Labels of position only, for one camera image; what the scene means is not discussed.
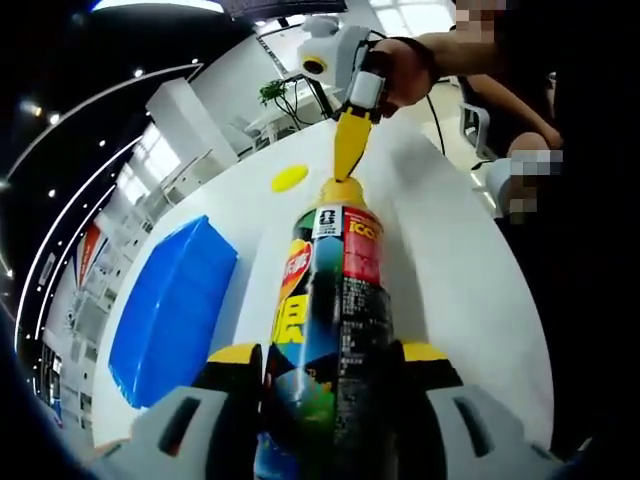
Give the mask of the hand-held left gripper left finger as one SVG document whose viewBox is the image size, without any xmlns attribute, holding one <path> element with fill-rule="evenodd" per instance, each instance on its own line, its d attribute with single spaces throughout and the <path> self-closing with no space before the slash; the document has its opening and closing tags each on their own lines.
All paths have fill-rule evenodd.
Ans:
<svg viewBox="0 0 640 480">
<path fill-rule="evenodd" d="M 262 349 L 235 344 L 209 356 L 99 455 L 101 479 L 252 479 Z"/>
</svg>

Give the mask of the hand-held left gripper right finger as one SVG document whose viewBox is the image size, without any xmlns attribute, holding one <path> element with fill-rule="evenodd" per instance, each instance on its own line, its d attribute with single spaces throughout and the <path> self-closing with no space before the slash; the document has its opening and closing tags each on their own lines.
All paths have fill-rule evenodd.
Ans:
<svg viewBox="0 0 640 480">
<path fill-rule="evenodd" d="M 551 479 L 561 461 L 424 342 L 390 345 L 399 479 Z"/>
</svg>

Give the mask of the person's right hand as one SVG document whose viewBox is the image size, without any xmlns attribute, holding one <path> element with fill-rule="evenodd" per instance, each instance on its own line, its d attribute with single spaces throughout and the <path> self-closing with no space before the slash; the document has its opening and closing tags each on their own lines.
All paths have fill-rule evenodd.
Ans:
<svg viewBox="0 0 640 480">
<path fill-rule="evenodd" d="M 439 78 L 433 52 L 416 39 L 383 39 L 373 50 L 383 52 L 391 59 L 385 97 L 380 101 L 384 118 L 391 118 L 399 109 L 419 102 Z"/>
</svg>

